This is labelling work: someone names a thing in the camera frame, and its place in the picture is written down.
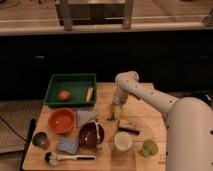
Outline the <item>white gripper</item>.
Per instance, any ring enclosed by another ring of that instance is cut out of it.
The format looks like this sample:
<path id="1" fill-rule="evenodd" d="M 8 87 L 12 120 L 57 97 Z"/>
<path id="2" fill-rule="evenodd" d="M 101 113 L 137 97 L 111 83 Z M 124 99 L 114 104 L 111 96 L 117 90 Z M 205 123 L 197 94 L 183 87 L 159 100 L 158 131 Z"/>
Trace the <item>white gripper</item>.
<path id="1" fill-rule="evenodd" d="M 120 87 L 117 87 L 115 89 L 112 103 L 114 104 L 112 106 L 112 118 L 114 120 L 119 119 L 120 115 L 122 113 L 122 105 L 124 105 L 127 102 L 128 99 L 128 92 Z"/>

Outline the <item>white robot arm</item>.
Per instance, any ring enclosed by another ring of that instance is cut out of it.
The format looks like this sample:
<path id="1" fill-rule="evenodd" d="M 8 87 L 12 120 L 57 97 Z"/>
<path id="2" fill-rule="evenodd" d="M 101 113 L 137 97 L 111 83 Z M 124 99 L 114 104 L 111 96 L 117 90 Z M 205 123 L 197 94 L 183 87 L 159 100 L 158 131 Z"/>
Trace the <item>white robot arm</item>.
<path id="1" fill-rule="evenodd" d="M 213 171 L 213 110 L 205 102 L 147 89 L 135 71 L 117 74 L 115 83 L 113 105 L 124 105 L 132 94 L 162 114 L 167 132 L 165 171 Z"/>

